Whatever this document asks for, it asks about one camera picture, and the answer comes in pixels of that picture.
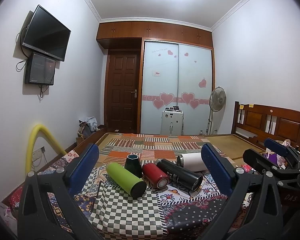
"power outlet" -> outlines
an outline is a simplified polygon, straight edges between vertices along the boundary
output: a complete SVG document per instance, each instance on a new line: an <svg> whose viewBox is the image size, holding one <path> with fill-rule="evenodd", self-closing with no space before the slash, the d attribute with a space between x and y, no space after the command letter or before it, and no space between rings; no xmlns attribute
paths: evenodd
<svg viewBox="0 0 300 240"><path fill-rule="evenodd" d="M42 148L37 149L32 153L32 158L34 159L41 158L41 156L42 156Z"/></svg>

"headboard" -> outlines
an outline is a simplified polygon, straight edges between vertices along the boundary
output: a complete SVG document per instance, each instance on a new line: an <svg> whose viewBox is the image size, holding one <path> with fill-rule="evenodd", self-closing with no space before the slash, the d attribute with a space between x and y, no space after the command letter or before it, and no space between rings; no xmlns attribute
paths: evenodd
<svg viewBox="0 0 300 240"><path fill-rule="evenodd" d="M291 146L298 146L300 151L300 112L273 106L240 105L236 101L231 133L263 149L263 141L268 137L280 141L290 139Z"/></svg>

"wall-mounted tv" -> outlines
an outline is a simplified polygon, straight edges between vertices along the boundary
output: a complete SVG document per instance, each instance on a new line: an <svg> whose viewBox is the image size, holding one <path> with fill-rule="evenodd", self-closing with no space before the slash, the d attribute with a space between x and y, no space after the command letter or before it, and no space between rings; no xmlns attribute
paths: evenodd
<svg viewBox="0 0 300 240"><path fill-rule="evenodd" d="M70 33L66 26L38 5L22 46L55 60L65 61Z"/></svg>

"frosted glass door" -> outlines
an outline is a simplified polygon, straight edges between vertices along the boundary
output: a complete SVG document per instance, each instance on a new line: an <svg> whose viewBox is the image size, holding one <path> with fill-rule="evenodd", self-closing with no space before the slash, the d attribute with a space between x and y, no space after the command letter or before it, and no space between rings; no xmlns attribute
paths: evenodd
<svg viewBox="0 0 300 240"><path fill-rule="evenodd" d="M178 106L184 111L183 134L205 133L212 92L211 50L179 45Z"/></svg>
<svg viewBox="0 0 300 240"><path fill-rule="evenodd" d="M141 133L160 134L162 111L177 104L178 45L146 41L142 79Z"/></svg>

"electric fan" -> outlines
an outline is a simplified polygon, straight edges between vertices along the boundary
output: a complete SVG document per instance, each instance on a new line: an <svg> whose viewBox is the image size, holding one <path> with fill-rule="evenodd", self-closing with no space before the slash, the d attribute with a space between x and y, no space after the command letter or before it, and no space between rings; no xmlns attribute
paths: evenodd
<svg viewBox="0 0 300 240"><path fill-rule="evenodd" d="M210 114L208 119L208 125L206 129L206 135L211 133L212 127L212 118L213 112L220 111L226 103L226 93L222 87L217 87L212 91L210 95L209 105L210 105Z"/></svg>

